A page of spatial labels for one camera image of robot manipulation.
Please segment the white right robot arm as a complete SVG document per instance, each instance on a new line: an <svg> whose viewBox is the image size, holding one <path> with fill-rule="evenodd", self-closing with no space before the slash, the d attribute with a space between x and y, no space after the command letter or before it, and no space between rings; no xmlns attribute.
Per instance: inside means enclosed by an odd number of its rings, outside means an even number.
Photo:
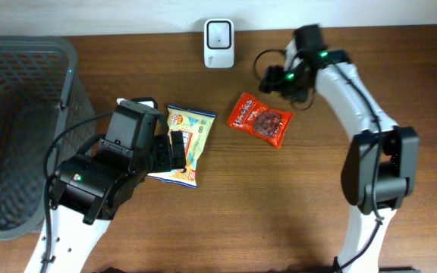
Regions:
<svg viewBox="0 0 437 273"><path fill-rule="evenodd" d="M330 50L321 27L296 29L280 53L283 65L258 75L259 90L291 102L323 97L341 123L350 147L341 188L350 204L347 233L334 272L379 272L379 254L389 223L413 193L420 138L390 118L364 86L343 49Z"/></svg>

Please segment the beige wet wipes pack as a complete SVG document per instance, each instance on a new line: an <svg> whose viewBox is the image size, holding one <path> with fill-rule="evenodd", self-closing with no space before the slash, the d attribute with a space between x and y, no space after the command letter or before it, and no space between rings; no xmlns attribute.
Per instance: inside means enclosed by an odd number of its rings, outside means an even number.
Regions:
<svg viewBox="0 0 437 273"><path fill-rule="evenodd" d="M148 177L196 189L197 161L205 149L206 140L216 114L209 111L181 108L177 105L169 105L168 113L170 131L180 131L183 134L186 155L185 169L151 173Z"/></svg>

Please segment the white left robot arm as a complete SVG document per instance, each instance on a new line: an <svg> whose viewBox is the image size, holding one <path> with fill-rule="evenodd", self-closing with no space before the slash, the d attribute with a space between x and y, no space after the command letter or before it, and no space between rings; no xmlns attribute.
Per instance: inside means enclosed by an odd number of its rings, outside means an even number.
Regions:
<svg viewBox="0 0 437 273"><path fill-rule="evenodd" d="M152 98L119 99L106 133L90 137L47 175L45 220L27 272L79 272L134 189L186 165L181 132Z"/></svg>

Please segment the red Hacks candy bag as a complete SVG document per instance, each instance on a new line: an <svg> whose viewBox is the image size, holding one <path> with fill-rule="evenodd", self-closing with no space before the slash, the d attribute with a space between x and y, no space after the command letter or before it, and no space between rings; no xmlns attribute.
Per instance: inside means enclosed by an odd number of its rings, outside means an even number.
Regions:
<svg viewBox="0 0 437 273"><path fill-rule="evenodd" d="M252 94L242 93L228 118L228 125L279 149L293 116L293 112L270 108Z"/></svg>

